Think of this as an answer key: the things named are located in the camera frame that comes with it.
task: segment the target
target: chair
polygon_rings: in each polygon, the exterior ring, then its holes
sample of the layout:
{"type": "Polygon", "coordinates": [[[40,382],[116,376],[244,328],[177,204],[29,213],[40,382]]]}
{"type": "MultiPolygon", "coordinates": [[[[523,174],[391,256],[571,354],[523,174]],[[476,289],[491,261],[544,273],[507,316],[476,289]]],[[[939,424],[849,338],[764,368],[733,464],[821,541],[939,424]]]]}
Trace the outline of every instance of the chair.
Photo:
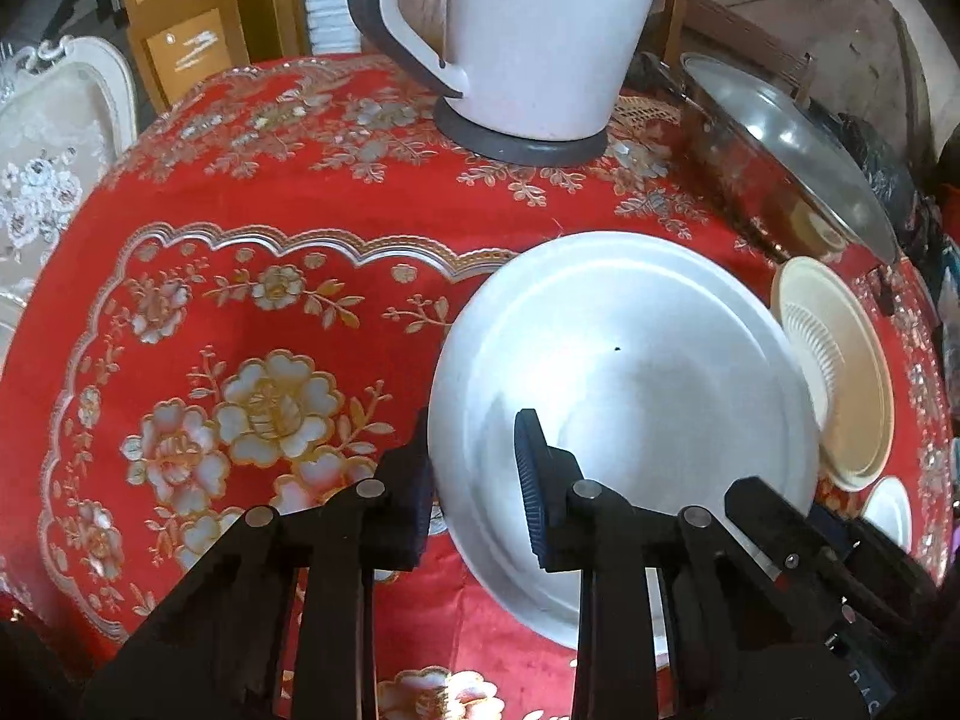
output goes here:
{"type": "Polygon", "coordinates": [[[816,60],[790,52],[781,41],[759,26],[713,0],[666,0],[661,16],[659,55],[672,69],[680,64],[680,38],[685,30],[719,44],[738,58],[784,81],[798,105],[809,98],[816,60]]]}
{"type": "Polygon", "coordinates": [[[106,41],[64,37],[0,62],[0,367],[61,233],[135,139],[133,77],[106,41]]]}

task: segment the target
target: screw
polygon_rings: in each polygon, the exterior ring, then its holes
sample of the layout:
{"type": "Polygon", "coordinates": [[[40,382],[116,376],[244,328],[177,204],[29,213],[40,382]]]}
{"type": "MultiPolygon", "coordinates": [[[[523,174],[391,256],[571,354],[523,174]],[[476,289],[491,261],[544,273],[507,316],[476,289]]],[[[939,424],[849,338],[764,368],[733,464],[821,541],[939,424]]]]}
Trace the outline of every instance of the screw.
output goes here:
{"type": "Polygon", "coordinates": [[[592,479],[578,479],[573,483],[573,493],[580,498],[587,498],[587,500],[592,501],[594,498],[600,497],[600,493],[603,493],[603,487],[599,482],[594,482],[592,479]]]}
{"type": "Polygon", "coordinates": [[[272,519],[274,519],[274,510],[269,506],[254,506],[244,516],[244,520],[251,528],[262,528],[264,525],[269,525],[272,519]]]}
{"type": "Polygon", "coordinates": [[[380,498],[387,490],[379,479],[364,479],[356,489],[361,498],[380,498]]]}
{"type": "Polygon", "coordinates": [[[691,506],[683,512],[683,519],[689,522],[694,528],[706,528],[713,522],[710,512],[700,506],[691,506]]]}

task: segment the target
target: white ornate chair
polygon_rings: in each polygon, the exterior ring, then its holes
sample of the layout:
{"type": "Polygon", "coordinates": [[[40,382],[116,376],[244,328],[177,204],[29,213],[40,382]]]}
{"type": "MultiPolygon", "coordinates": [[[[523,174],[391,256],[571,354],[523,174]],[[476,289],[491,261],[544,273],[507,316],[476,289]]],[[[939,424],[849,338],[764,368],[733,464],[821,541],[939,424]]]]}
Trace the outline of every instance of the white ornate chair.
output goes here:
{"type": "Polygon", "coordinates": [[[108,42],[64,37],[0,64],[0,368],[61,233],[135,139],[133,77],[108,42]]]}

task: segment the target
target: electric kettle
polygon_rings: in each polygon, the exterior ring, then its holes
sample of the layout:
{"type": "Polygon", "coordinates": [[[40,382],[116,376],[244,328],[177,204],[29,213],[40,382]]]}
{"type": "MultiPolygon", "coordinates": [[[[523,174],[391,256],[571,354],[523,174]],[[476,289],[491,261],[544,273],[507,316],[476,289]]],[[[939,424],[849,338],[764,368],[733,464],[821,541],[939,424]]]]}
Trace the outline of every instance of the electric kettle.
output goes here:
{"type": "Polygon", "coordinates": [[[439,95],[438,129],[491,159],[579,165],[606,124],[652,0],[446,0],[443,56],[397,0],[347,0],[357,28],[439,95]]]}

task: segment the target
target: red tablecloth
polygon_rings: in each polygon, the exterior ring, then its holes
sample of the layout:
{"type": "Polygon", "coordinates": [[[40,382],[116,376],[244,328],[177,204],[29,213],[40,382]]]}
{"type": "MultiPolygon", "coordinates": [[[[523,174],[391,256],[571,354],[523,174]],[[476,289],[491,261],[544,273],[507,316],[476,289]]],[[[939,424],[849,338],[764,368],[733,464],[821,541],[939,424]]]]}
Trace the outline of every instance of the red tablecloth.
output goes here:
{"type": "MultiPolygon", "coordinates": [[[[42,274],[0,382],[0,586],[109,656],[243,509],[323,503],[407,440],[450,323],[540,242],[644,232],[769,292],[773,266],[712,210],[675,109],[613,122],[587,166],[534,170],[454,146],[432,103],[376,56],[238,69],[125,155],[42,274]]],[[[949,426],[901,272],[894,320],[853,285],[893,375],[887,472],[939,576],[949,426]]],[[[569,714],[573,652],[498,608],[434,526],[421,568],[376,592],[383,715],[569,714]]]]}

